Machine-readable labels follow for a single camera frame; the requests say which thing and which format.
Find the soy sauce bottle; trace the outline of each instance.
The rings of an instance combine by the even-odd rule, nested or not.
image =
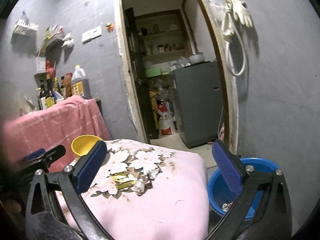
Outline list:
[[[40,80],[40,93],[39,93],[39,108],[40,108],[40,110],[47,109],[47,106],[45,104],[46,95],[47,95],[47,91],[45,91],[45,89],[44,89],[43,80]]]
[[[47,108],[50,106],[55,105],[54,96],[53,96],[53,90],[52,90],[52,80],[50,78],[50,75],[47,75],[47,95],[45,96],[45,103]]]

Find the wooden door frame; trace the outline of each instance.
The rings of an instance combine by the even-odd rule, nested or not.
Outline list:
[[[218,62],[225,118],[225,142],[229,150],[236,154],[238,144],[238,95],[236,88],[236,79],[228,69],[224,57],[225,41],[222,39],[220,29],[214,20],[214,14],[210,9],[210,0],[197,0],[206,21],[214,52]],[[124,79],[127,85],[127,96],[130,105],[130,111],[133,123],[137,130],[138,140],[146,142],[147,137],[143,126],[141,112],[139,108],[137,93],[135,91],[132,67],[129,57],[129,48],[125,33],[124,12],[122,0],[113,0],[115,12],[115,25],[118,34],[119,52],[123,59]]]

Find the blue plastic basin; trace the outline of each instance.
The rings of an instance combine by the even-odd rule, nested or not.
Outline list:
[[[279,169],[278,165],[276,165],[272,161],[262,158],[242,158],[240,160],[245,165],[252,165],[257,171],[273,172],[276,169]],[[236,198],[236,194],[229,190],[228,185],[226,184],[220,169],[217,169],[209,179],[207,191],[211,207],[218,215],[223,217],[226,214],[226,212],[222,210],[222,205],[224,203],[228,204],[233,202]],[[245,217],[246,220],[250,220],[253,217],[254,212],[259,204],[262,193],[262,191],[257,192],[252,202],[251,208],[249,209],[247,216]]]

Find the shelf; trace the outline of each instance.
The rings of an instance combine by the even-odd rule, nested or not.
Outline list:
[[[148,34],[146,36],[140,36],[140,38],[143,38],[144,40],[154,40],[159,39],[166,36],[173,36],[180,34],[182,35],[181,30],[174,30],[174,31],[166,31],[166,32],[160,32],[160,33],[154,33],[154,34]]]
[[[63,38],[64,38],[65,34],[64,33],[58,33],[53,35],[47,43],[47,48],[46,50],[49,51],[51,49],[53,49],[55,46],[59,45],[59,44],[63,44]]]
[[[173,50],[173,51],[167,51],[163,53],[156,53],[156,54],[151,54],[143,57],[143,61],[151,61],[153,64],[157,64],[154,61],[159,63],[161,62],[166,62],[166,61],[171,61],[171,60],[178,60],[181,56],[185,57],[186,56],[186,50],[185,49],[178,49],[178,50]]]

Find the wooden panel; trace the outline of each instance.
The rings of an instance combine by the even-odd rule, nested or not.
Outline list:
[[[191,27],[191,24],[190,24],[190,21],[189,21],[187,12],[186,12],[186,8],[185,8],[186,2],[187,2],[187,0],[182,0],[182,12],[183,12],[183,15],[185,16],[185,18],[187,20],[187,24],[188,24],[188,27],[189,27],[189,30],[190,30],[190,33],[191,33],[191,38],[192,38],[192,41],[193,41],[193,45],[195,46],[195,50],[196,50],[196,52],[199,52],[198,46],[197,46],[197,43],[196,43],[196,38],[195,38],[195,35],[193,34],[193,30],[192,30],[192,27]]]

